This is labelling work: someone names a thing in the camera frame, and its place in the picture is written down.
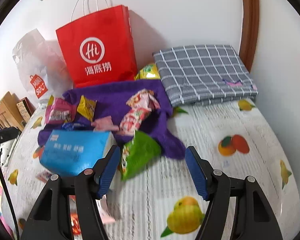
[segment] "lemon print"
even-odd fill
[[[280,167],[281,167],[281,178],[282,178],[282,189],[283,189],[284,186],[287,185],[289,181],[289,177],[292,175],[292,172],[287,169],[283,160],[280,160]]]
[[[191,233],[201,225],[202,217],[200,207],[182,206],[168,216],[168,228],[177,234]]]
[[[196,199],[184,197],[176,202],[167,218],[167,227],[161,234],[165,237],[172,233],[188,234],[195,231],[203,222],[205,215],[201,212]]]
[[[239,106],[240,111],[242,111],[242,110],[251,111],[251,109],[255,107],[254,105],[250,104],[245,99],[238,101],[238,106]]]
[[[34,122],[34,124],[33,124],[33,126],[32,126],[31,128],[32,128],[32,129],[35,129],[35,128],[41,126],[42,118],[43,118],[43,117],[40,116],[40,117]]]
[[[13,185],[13,184],[16,184],[16,186],[18,186],[18,183],[17,183],[17,177],[18,177],[18,169],[15,169],[9,176],[8,178],[8,181]]]

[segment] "candy wrapper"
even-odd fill
[[[161,154],[160,145],[146,133],[136,131],[134,138],[122,148],[121,179],[133,177],[152,158]]]
[[[160,109],[160,105],[154,97],[152,90],[143,89],[133,95],[126,103],[131,108],[143,107],[153,109]]]
[[[94,131],[119,131],[119,126],[114,125],[111,116],[96,119],[91,123]]]
[[[43,171],[43,172],[38,173],[35,177],[38,180],[41,180],[42,182],[47,183],[51,176],[52,176],[52,174],[50,172]]]
[[[87,99],[84,95],[82,95],[77,112],[92,122],[96,105],[97,101]]]
[[[96,200],[100,218],[104,225],[115,222],[115,219],[108,212],[108,206],[106,200],[107,200],[106,195],[103,195],[102,199]],[[75,211],[73,211],[70,213],[70,217],[71,217],[71,226],[72,226],[73,234],[75,236],[80,235],[81,229],[79,225],[78,214]]]
[[[122,119],[120,123],[119,135],[133,136],[136,130],[139,130],[141,123],[151,113],[149,108],[133,108]]]
[[[45,123],[61,124],[72,122],[75,117],[76,106],[69,104],[62,98],[51,96],[45,114]]]
[[[133,136],[138,130],[143,120],[145,120],[153,110],[160,109],[158,101],[151,90],[143,89],[133,95],[126,103],[131,110],[123,117],[118,132],[119,135]]]
[[[151,63],[141,69],[139,73],[134,77],[134,80],[137,79],[160,79],[160,75],[155,63]]]
[[[67,122],[62,125],[62,130],[66,131],[77,131],[77,130],[86,130],[87,126],[79,122]]]

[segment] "yellow snack package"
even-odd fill
[[[134,80],[137,79],[160,79],[160,75],[155,63],[150,63],[141,69],[134,78]]]
[[[77,112],[83,117],[87,118],[90,122],[92,122],[96,105],[97,101],[87,99],[84,95],[82,95],[77,108]]]

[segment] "green snack bag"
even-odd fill
[[[134,137],[122,148],[121,179],[133,177],[152,158],[161,154],[161,146],[149,135],[135,131]]]

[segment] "red snack package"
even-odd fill
[[[133,95],[126,103],[131,108],[143,107],[150,109],[160,109],[160,105],[154,97],[152,90],[143,89]]]
[[[143,89],[133,95],[126,103],[131,110],[123,117],[118,132],[119,135],[134,136],[134,131],[139,130],[141,123],[153,110],[160,109],[158,101],[151,90]]]
[[[77,213],[70,213],[71,217],[71,225],[72,225],[72,232],[74,236],[81,234],[81,229],[79,225],[79,219]]]
[[[134,136],[134,131],[139,130],[141,123],[151,113],[150,108],[132,108],[122,119],[118,134]]]

